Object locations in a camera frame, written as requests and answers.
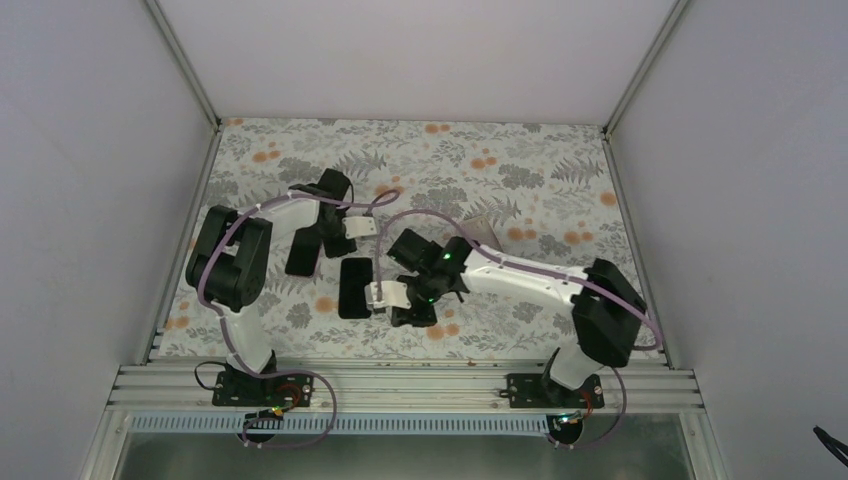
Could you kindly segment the magenta phone black screen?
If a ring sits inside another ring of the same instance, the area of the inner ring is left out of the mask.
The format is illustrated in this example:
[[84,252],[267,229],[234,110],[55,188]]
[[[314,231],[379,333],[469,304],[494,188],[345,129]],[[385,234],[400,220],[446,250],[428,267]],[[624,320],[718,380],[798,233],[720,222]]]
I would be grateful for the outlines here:
[[321,248],[322,239],[316,226],[298,229],[293,236],[285,273],[295,277],[312,277],[315,274]]

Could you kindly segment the cream phone case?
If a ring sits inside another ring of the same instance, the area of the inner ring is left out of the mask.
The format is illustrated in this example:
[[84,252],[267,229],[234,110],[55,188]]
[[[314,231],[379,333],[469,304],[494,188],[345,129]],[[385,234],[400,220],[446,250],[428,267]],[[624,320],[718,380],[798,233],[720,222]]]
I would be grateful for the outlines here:
[[471,239],[495,250],[503,250],[494,229],[485,216],[463,220],[460,225]]

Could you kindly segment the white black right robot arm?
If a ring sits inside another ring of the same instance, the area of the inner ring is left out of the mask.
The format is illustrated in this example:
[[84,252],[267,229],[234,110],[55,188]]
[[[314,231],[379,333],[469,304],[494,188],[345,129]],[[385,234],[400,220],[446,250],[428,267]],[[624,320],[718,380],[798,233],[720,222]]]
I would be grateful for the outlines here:
[[541,382],[544,399],[555,407],[570,404],[597,371],[625,367],[646,319],[635,288],[603,259],[588,267],[554,266],[505,255],[462,236],[441,246],[410,229],[388,256],[406,274],[374,279],[364,295],[370,310],[390,309],[395,327],[434,325],[435,303],[450,294],[511,296],[571,321],[575,337],[554,350]]

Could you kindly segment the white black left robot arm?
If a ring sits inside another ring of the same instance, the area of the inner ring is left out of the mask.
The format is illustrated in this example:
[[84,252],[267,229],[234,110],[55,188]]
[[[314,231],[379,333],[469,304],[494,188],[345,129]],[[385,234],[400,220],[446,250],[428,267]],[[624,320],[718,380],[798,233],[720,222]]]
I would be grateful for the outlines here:
[[215,205],[206,214],[185,278],[220,320],[227,364],[243,373],[238,390],[252,404],[266,404],[278,391],[278,377],[271,372],[275,353],[255,305],[266,283],[271,247],[290,240],[284,271],[299,277],[313,275],[321,255],[355,252],[356,242],[344,225],[353,199],[350,179],[327,169],[317,182],[296,184],[243,211]]

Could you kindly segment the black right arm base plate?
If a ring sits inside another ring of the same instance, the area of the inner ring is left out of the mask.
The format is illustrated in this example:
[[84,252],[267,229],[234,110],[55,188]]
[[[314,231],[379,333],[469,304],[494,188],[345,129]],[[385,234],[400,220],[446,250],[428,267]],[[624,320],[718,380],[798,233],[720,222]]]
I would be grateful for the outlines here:
[[513,409],[603,408],[605,399],[600,377],[590,375],[575,390],[553,382],[543,383],[541,374],[511,373],[505,377],[505,387],[497,394]]

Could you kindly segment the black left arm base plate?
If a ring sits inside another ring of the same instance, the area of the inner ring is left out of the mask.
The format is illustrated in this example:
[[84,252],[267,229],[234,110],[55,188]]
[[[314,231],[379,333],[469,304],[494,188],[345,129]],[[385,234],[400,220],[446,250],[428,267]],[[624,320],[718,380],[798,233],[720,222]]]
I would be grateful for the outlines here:
[[258,379],[238,370],[224,370],[216,378],[211,403],[216,407],[309,407],[313,387],[311,375]]

